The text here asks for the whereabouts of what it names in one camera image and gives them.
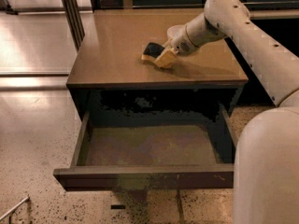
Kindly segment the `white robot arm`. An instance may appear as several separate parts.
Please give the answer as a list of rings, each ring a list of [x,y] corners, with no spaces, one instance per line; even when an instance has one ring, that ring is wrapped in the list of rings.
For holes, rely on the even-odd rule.
[[[169,67],[228,36],[275,107],[254,117],[235,154],[234,224],[299,224],[299,58],[250,20],[240,0],[206,0],[204,12],[162,45]]]

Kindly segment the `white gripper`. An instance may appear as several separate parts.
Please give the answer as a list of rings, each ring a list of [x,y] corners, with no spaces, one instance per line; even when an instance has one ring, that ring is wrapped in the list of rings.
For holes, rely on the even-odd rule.
[[[175,35],[169,38],[163,47],[166,48],[155,59],[154,64],[159,68],[168,69],[179,55],[190,55],[210,42],[216,42],[226,37],[226,34],[212,26],[204,14],[184,24]]]

